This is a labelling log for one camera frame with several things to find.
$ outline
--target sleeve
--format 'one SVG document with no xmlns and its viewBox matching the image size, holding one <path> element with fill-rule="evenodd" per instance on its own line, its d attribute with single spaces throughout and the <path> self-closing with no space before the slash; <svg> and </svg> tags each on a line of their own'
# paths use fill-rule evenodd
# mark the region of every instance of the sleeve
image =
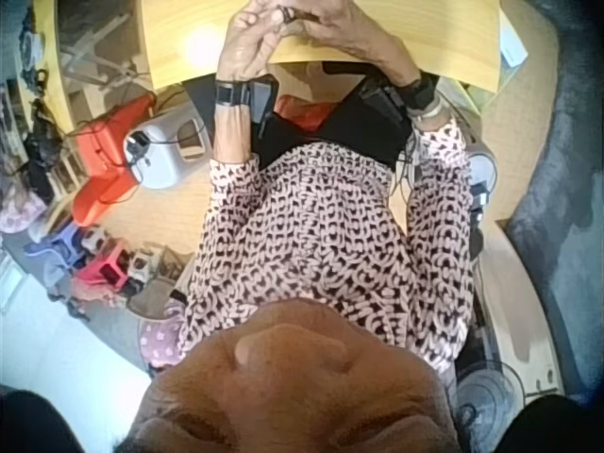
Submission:
<svg viewBox="0 0 604 453">
<path fill-rule="evenodd" d="M 469 161 L 454 118 L 435 132 L 414 133 L 422 178 L 407 212 L 407 247 L 417 279 L 406 343 L 443 372 L 465 343 L 472 312 Z"/>
<path fill-rule="evenodd" d="M 188 291 L 188 311 L 199 300 L 210 276 L 219 278 L 231 262 L 233 239 L 262 199 L 259 160 L 241 164 L 210 162 L 211 199 L 204 232 L 196 252 Z"/>
</svg>

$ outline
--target patterned blouse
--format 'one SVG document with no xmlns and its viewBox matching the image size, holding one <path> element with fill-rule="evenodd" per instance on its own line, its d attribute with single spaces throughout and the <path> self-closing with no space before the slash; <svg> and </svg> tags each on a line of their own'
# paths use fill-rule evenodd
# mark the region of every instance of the patterned blouse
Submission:
<svg viewBox="0 0 604 453">
<path fill-rule="evenodd" d="M 388 209 L 393 172 L 338 144 L 297 147 L 262 171 L 257 158 L 213 161 L 181 357 L 263 304 L 302 297 L 446 370 L 472 306 L 469 164 L 454 119 L 414 135 L 423 177 L 407 235 Z"/>
</svg>

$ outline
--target yellow table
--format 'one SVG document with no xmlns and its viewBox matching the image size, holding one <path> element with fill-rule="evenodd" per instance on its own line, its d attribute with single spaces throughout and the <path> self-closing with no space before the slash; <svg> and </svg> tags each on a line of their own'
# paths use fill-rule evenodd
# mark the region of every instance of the yellow table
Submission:
<svg viewBox="0 0 604 453">
<path fill-rule="evenodd" d="M 36 32 L 42 35 L 44 45 L 44 55 L 40 63 L 36 65 L 37 69 L 48 71 L 48 83 L 44 104 L 52 113 L 59 129 L 68 133 L 74 130 L 75 124 L 72 115 L 69 97 L 63 85 L 60 65 L 59 31 L 57 27 L 57 0 L 34 0 L 34 14 L 36 16 Z M 16 67 L 18 73 L 21 73 L 22 64 L 19 53 L 15 54 Z M 32 128 L 31 121 L 31 102 L 36 98 L 34 93 L 27 89 L 25 82 L 18 78 L 19 94 L 23 104 L 25 119 L 29 129 Z"/>
<path fill-rule="evenodd" d="M 229 18 L 245 0 L 140 0 L 155 89 L 216 71 Z M 425 71 L 497 91 L 499 0 L 357 0 L 401 38 Z M 272 62 L 354 60 L 299 38 L 284 40 Z"/>
</svg>

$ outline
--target red object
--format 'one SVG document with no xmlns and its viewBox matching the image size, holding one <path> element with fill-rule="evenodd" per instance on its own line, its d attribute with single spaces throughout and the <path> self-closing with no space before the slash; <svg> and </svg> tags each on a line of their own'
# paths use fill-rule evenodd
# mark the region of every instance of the red object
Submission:
<svg viewBox="0 0 604 453">
<path fill-rule="evenodd" d="M 130 254 L 124 239 L 108 239 L 99 254 L 86 267 L 77 271 L 74 278 L 88 286 L 109 285 L 119 293 L 128 282 Z"/>
<path fill-rule="evenodd" d="M 284 118 L 308 133 L 315 132 L 326 120 L 337 104 L 323 102 L 311 104 L 299 97 L 284 94 L 279 97 L 275 111 Z"/>
<path fill-rule="evenodd" d="M 127 167 L 124 140 L 149 118 L 156 96 L 146 94 L 97 118 L 77 135 L 77 146 L 90 179 L 74 199 L 73 215 L 81 227 L 94 224 L 109 207 L 138 185 Z"/>
</svg>

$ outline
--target black wristwatch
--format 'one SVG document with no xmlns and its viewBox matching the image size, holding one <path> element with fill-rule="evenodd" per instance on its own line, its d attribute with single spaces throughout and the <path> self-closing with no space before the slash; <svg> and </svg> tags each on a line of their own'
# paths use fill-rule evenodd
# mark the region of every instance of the black wristwatch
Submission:
<svg viewBox="0 0 604 453">
<path fill-rule="evenodd" d="M 434 102 L 436 91 L 434 82 L 428 73 L 420 71 L 420 74 L 419 80 L 406 87 L 396 88 L 405 106 L 411 110 L 425 110 Z"/>
<path fill-rule="evenodd" d="M 249 106 L 248 82 L 225 82 L 216 80 L 216 104 L 219 106 Z"/>
</svg>

